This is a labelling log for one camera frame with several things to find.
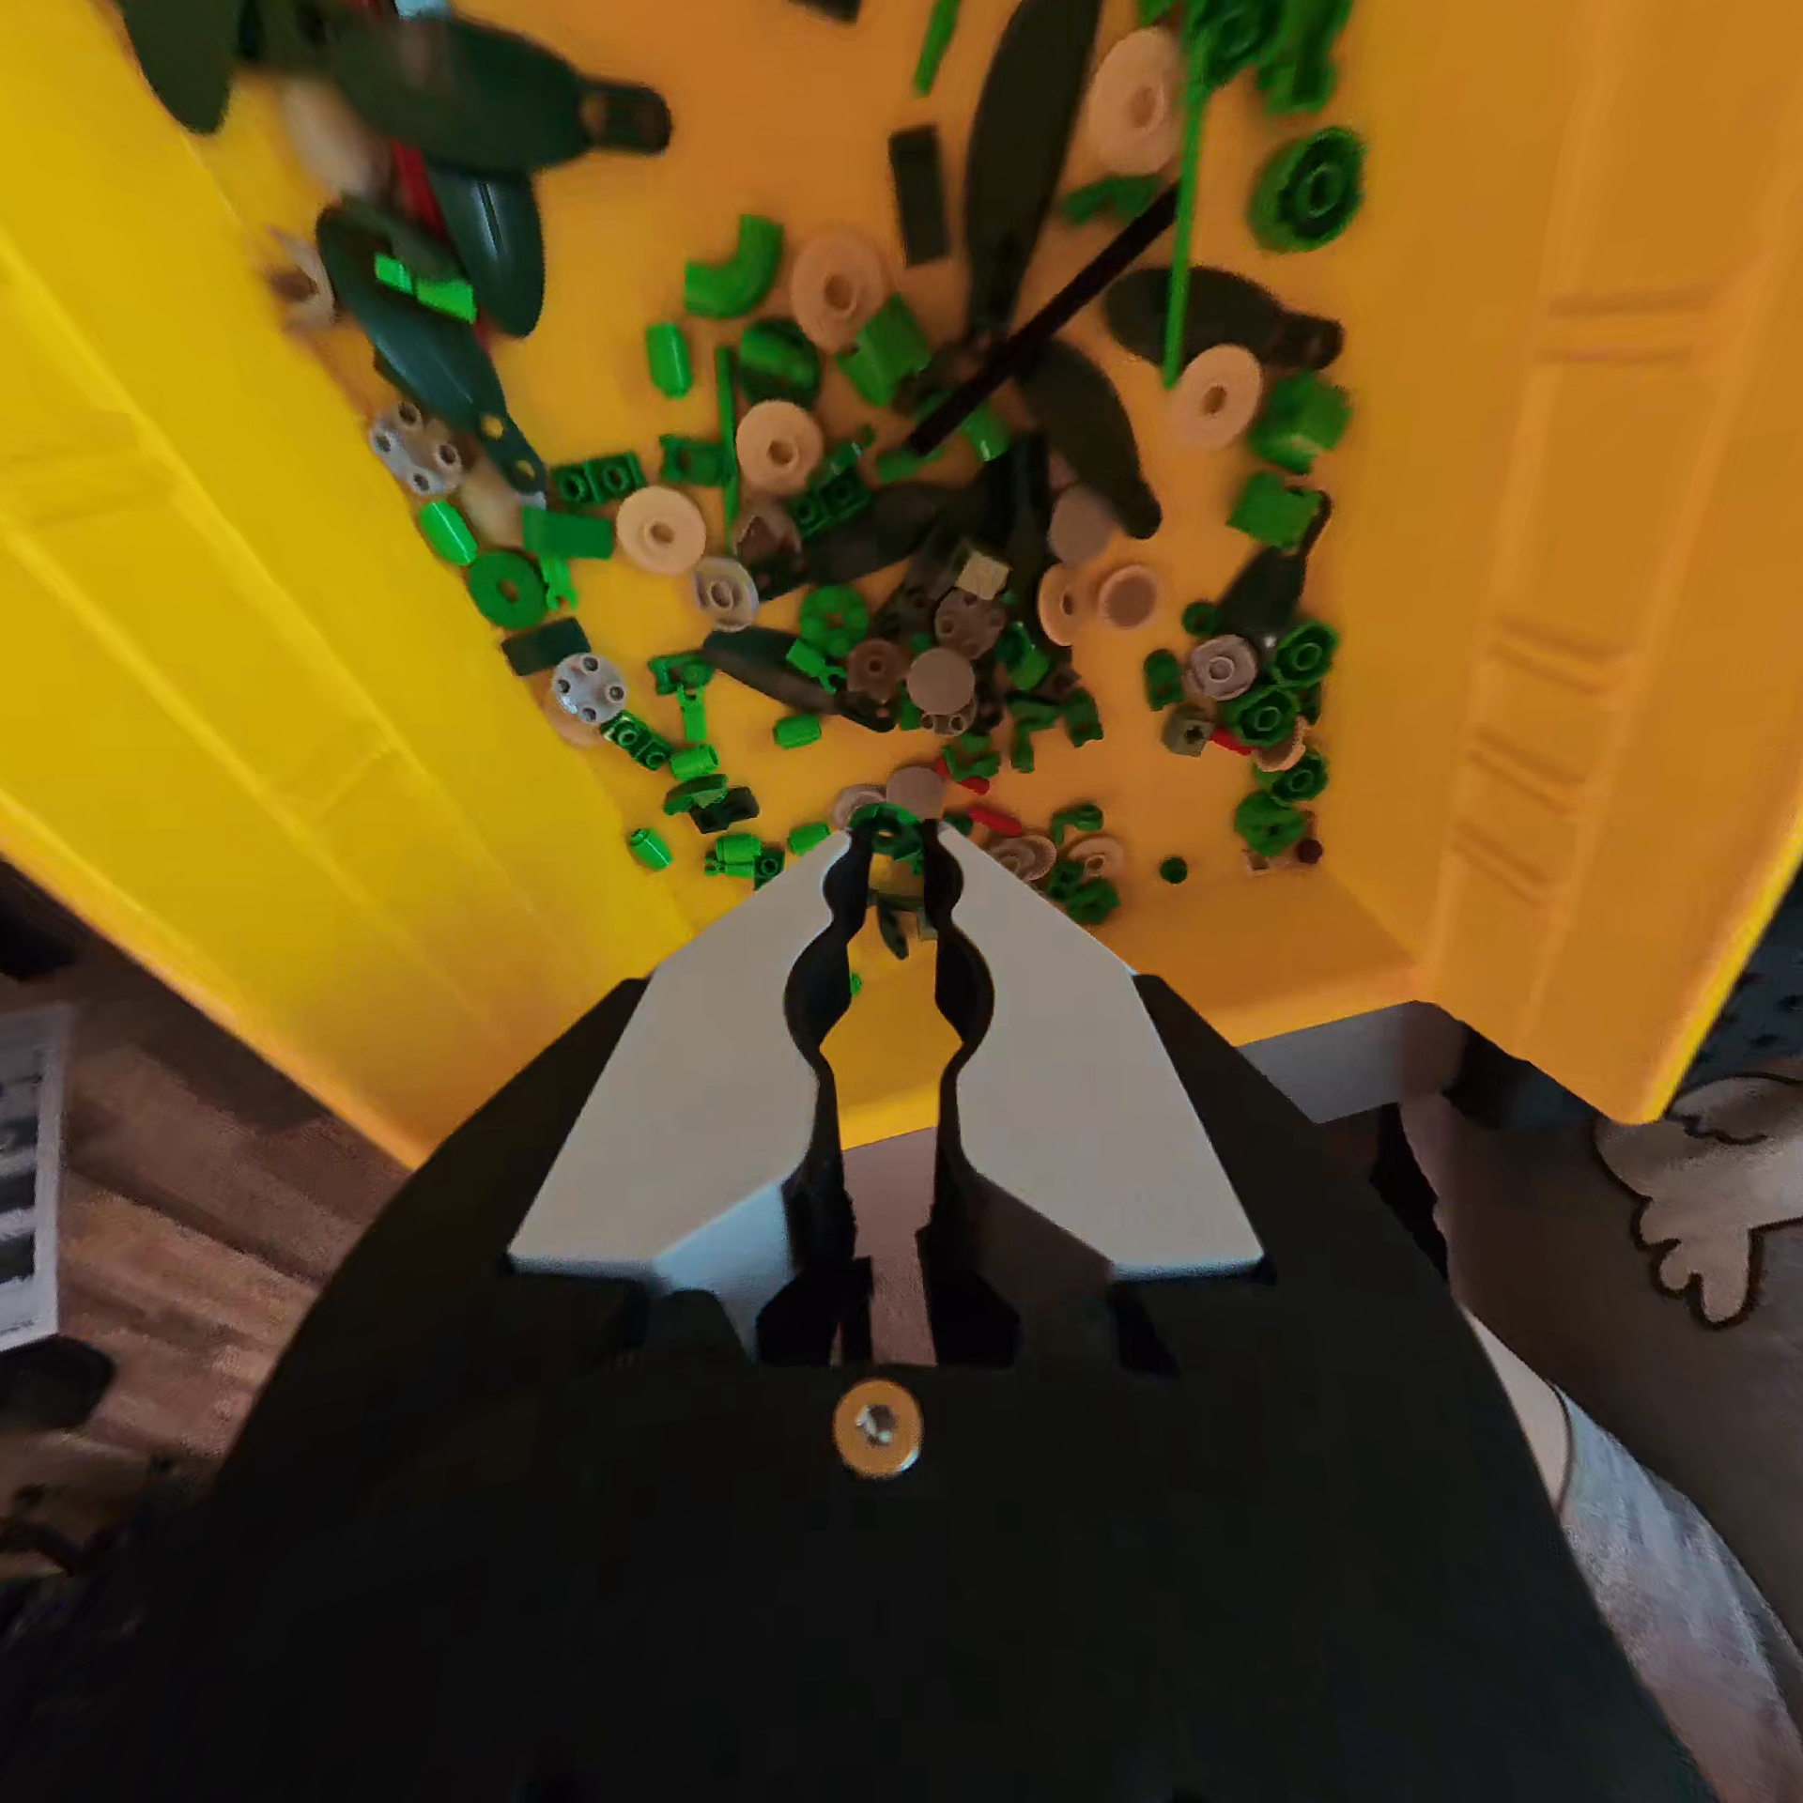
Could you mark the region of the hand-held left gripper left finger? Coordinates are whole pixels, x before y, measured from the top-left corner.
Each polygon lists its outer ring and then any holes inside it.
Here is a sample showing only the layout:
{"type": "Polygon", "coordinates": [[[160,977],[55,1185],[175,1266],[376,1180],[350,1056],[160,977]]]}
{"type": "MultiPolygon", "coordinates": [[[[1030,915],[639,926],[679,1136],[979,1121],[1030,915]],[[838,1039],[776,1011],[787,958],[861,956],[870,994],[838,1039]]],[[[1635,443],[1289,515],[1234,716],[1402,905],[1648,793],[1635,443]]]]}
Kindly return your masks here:
{"type": "Polygon", "coordinates": [[[823,1360],[855,1272],[827,1039],[851,1007],[868,834],[816,849],[645,981],[508,1257],[707,1294],[767,1360],[823,1360]]]}

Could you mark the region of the pile of toy brick pieces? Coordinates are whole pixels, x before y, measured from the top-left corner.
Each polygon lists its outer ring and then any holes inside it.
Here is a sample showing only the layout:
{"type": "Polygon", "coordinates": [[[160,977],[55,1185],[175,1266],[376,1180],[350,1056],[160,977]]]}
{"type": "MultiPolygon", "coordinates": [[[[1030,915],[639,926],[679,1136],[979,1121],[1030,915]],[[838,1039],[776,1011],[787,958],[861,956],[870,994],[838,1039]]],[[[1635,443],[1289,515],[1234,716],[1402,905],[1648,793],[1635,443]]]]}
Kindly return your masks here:
{"type": "Polygon", "coordinates": [[[934,340],[863,231],[791,241],[776,216],[739,214],[724,258],[688,259],[679,316],[643,331],[665,400],[701,381],[690,329],[714,331],[714,425],[665,432],[654,474],[630,447],[547,462],[493,342],[543,321],[536,179],[664,156],[664,92],[457,4],[115,11],[196,137],[224,126],[239,77],[269,81],[325,201],[307,235],[277,235],[284,327],[365,338],[389,391],[372,457],[513,674],[568,742],[665,778],[662,810],[703,836],[705,872],[757,889],[864,802],[913,812],[923,842],[955,802],[949,828],[1071,922],[1120,907],[1099,804],[1039,830],[981,798],[1003,768],[1034,774],[1049,733],[1105,738],[1075,643],[1090,620],[1137,631],[1165,607],[1157,567],[1101,569],[1118,539],[1165,530],[1135,421],[1071,323],[936,453],[904,440],[1180,184],[1176,224],[1086,310],[1159,372],[1172,442],[1250,458],[1229,530],[1251,552],[1221,597],[1184,609],[1184,650],[1144,656],[1142,697],[1171,755],[1248,763],[1231,817],[1246,868],[1323,859],[1313,735],[1342,637],[1304,590],[1334,507],[1313,477],[1355,419],[1334,378],[1345,329],[1195,263],[1191,241],[1208,104],[1248,75],[1272,117],[1319,115],[1349,4],[1139,4],[1103,53],[1103,4],[1015,4],[962,128],[958,207],[934,120],[887,141],[900,259],[958,258],[962,333],[934,340]]]}

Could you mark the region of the long black toy rod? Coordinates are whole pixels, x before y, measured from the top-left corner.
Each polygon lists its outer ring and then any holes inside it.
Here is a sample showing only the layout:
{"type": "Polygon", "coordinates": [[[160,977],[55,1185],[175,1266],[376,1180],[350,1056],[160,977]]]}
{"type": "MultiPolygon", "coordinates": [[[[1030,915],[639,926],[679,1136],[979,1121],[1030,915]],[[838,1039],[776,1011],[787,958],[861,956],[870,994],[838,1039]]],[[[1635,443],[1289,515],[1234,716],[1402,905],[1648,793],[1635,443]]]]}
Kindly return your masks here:
{"type": "Polygon", "coordinates": [[[1135,265],[1174,224],[1180,212],[1182,186],[1165,188],[1131,220],[1092,261],[1088,261],[1037,314],[1007,338],[996,342],[972,376],[951,389],[917,423],[904,447],[917,458],[932,457],[940,445],[958,434],[966,419],[998,395],[1003,385],[1026,374],[1050,342],[1101,299],[1120,276],[1135,265]]]}

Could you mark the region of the grey cloth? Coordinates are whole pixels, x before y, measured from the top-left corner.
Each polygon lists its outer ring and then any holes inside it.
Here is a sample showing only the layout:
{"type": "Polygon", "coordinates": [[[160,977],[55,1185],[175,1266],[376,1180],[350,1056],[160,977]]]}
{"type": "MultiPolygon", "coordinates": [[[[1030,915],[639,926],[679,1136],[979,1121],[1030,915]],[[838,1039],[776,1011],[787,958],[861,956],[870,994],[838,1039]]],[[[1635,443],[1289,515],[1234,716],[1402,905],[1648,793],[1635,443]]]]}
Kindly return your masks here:
{"type": "Polygon", "coordinates": [[[1802,1798],[1800,1647],[1704,1512],[1464,1311],[1589,1595],[1717,1799],[1802,1798]]]}

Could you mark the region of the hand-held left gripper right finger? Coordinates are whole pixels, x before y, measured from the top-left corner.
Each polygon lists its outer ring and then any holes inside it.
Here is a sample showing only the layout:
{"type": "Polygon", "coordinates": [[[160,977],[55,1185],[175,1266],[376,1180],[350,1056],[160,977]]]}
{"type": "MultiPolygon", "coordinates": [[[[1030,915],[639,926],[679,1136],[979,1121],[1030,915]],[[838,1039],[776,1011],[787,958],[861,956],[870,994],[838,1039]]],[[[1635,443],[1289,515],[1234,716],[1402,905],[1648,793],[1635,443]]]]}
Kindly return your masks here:
{"type": "Polygon", "coordinates": [[[957,1037],[915,1238],[936,1362],[1082,1354],[1127,1287],[1257,1274],[1265,1247],[1137,971],[945,823],[923,875],[957,1037]]]}

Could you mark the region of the dark object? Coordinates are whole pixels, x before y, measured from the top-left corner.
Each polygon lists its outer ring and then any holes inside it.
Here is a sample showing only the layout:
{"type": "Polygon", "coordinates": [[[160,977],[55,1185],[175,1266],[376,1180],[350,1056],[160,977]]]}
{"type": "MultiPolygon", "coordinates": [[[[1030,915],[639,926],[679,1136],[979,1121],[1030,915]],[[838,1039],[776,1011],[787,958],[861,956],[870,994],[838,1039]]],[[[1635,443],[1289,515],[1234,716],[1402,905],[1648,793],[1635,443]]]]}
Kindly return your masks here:
{"type": "Polygon", "coordinates": [[[55,1334],[2,1352],[2,1437],[74,1431],[89,1422],[119,1379],[117,1360],[55,1334]]]}

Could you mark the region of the black perforated panel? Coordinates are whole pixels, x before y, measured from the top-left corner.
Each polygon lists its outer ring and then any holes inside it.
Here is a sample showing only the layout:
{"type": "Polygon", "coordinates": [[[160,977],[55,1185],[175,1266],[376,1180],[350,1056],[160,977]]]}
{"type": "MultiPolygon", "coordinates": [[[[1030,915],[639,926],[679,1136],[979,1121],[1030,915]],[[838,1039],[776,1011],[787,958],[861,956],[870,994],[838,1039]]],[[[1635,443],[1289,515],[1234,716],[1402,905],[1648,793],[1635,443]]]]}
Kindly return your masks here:
{"type": "Polygon", "coordinates": [[[1706,1084],[1790,1071],[1802,1059],[1800,915],[1777,917],[1730,986],[1680,1080],[1676,1099],[1706,1084]]]}

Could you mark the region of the yellow plastic bin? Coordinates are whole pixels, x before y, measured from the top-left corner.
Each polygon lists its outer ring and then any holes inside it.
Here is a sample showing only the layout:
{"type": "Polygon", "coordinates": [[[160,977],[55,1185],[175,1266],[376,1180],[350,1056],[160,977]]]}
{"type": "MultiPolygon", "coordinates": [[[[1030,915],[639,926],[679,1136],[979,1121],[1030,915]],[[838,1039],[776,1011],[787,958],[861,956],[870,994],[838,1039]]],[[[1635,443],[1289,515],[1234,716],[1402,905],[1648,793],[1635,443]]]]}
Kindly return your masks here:
{"type": "MultiPolygon", "coordinates": [[[[1272,256],[1250,203],[1315,120],[1210,105],[1203,265],[1338,321],[1343,438],[1300,614],[1338,656],[1321,860],[1251,875],[1250,757],[1165,744],[1184,658],[1257,543],[1244,442],[1184,438],[1099,306],[1069,338],[1131,412],[1161,532],[1139,629],[1028,656],[987,753],[919,710],[816,736],[707,688],[765,843],[910,766],[1045,832],[1103,810],[1103,939],[1250,1043],[1420,999],[1629,1120],[1678,1090],[1800,857],[1800,4],[1357,4],[1321,122],[1364,209],[1272,256]]],[[[363,333],[284,327],[277,233],[331,194],[277,77],[168,113],[109,4],[4,4],[4,853],[404,1161],[617,981],[748,889],[675,778],[570,742],[369,443],[363,333]]]]}

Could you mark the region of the printed paper sheet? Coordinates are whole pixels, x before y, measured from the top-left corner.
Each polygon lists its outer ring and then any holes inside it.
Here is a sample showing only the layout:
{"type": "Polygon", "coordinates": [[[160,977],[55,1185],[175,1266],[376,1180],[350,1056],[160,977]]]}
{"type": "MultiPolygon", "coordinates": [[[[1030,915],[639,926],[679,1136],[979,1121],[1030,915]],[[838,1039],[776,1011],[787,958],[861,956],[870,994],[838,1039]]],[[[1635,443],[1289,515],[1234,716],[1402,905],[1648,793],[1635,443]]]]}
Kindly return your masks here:
{"type": "Polygon", "coordinates": [[[49,1339],[61,1322],[61,1198],[74,1009],[46,1003],[2,1018],[2,1351],[49,1339]]]}

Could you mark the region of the brown cartoon printed cloth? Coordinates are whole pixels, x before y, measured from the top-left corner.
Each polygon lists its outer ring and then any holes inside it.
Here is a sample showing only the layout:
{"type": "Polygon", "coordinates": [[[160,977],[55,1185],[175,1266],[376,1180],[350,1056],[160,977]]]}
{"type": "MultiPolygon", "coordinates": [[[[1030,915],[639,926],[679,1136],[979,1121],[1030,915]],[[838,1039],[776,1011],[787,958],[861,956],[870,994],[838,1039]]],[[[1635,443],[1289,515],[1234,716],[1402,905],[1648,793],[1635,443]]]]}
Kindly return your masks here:
{"type": "Polygon", "coordinates": [[[1802,1627],[1800,1059],[1554,1133],[1404,1108],[1454,1294],[1802,1627]]]}

